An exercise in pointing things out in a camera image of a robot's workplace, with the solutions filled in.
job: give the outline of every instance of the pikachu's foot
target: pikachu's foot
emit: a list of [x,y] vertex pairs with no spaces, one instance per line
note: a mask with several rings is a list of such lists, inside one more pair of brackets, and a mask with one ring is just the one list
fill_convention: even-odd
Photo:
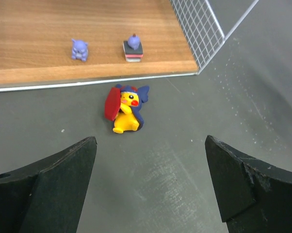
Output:
[[121,129],[121,128],[113,128],[113,131],[115,132],[115,133],[123,133],[123,129]]
[[138,122],[132,123],[132,130],[133,131],[137,131],[137,129],[138,129],[139,126],[140,126],[140,124]]

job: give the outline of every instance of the toy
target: toy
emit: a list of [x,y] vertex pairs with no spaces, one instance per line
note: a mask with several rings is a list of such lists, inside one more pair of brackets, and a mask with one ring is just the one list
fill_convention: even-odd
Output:
[[143,47],[140,38],[133,34],[123,42],[123,50],[127,62],[140,62],[143,57]]
[[114,122],[113,131],[137,131],[144,125],[140,115],[142,104],[148,101],[149,86],[138,89],[117,84],[112,87],[105,101],[105,118]]
[[88,43],[83,40],[74,40],[73,49],[72,49],[72,59],[82,60],[83,62],[87,61],[88,58]]

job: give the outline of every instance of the purple figurine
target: purple figurine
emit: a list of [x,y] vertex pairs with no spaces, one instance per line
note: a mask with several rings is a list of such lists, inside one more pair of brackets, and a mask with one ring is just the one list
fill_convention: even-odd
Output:
[[138,36],[136,36],[136,34],[133,34],[128,39],[128,45],[134,50],[138,49],[138,47],[140,46],[140,43],[141,43],[141,40]]
[[74,40],[73,41],[73,49],[72,49],[72,59],[82,60],[85,62],[88,58],[88,43],[83,40]]

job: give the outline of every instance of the wire mesh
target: wire mesh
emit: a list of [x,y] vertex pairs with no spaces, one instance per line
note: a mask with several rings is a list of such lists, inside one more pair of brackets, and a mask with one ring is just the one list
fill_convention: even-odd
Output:
[[170,0],[199,70],[225,42],[225,35],[208,0]]

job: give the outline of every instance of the blue cape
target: blue cape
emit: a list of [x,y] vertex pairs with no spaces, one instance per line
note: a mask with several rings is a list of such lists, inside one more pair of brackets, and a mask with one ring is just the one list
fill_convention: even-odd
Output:
[[142,109],[143,103],[146,103],[148,101],[148,92],[149,92],[149,86],[142,86],[138,89],[135,87],[126,85],[122,86],[121,84],[117,84],[115,87],[120,89],[120,92],[132,92],[138,95],[139,98],[139,104],[138,106],[130,106],[133,115],[135,116],[136,120],[140,123],[140,126],[137,130],[140,130],[144,125],[144,120],[140,114],[140,110]]

